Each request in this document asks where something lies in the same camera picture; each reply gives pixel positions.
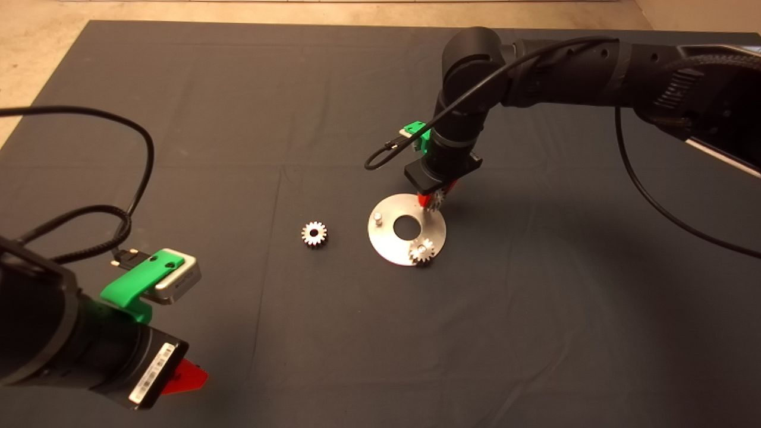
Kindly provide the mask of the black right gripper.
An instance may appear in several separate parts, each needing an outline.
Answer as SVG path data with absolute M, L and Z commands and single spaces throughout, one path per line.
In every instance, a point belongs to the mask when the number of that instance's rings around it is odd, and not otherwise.
M 457 180 L 481 165 L 483 158 L 475 154 L 471 146 L 429 143 L 421 158 L 405 166 L 404 176 L 417 191 L 419 206 L 427 210 L 432 201 L 431 193 L 443 189 L 443 197 L 448 197 Z

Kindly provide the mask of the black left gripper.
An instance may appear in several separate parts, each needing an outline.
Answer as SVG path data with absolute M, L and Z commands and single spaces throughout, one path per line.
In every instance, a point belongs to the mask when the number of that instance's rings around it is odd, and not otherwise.
M 201 389 L 209 374 L 190 362 L 187 341 L 137 322 L 124 311 L 107 307 L 107 338 L 114 371 L 104 382 L 104 396 L 130 410 L 149 410 L 161 395 Z

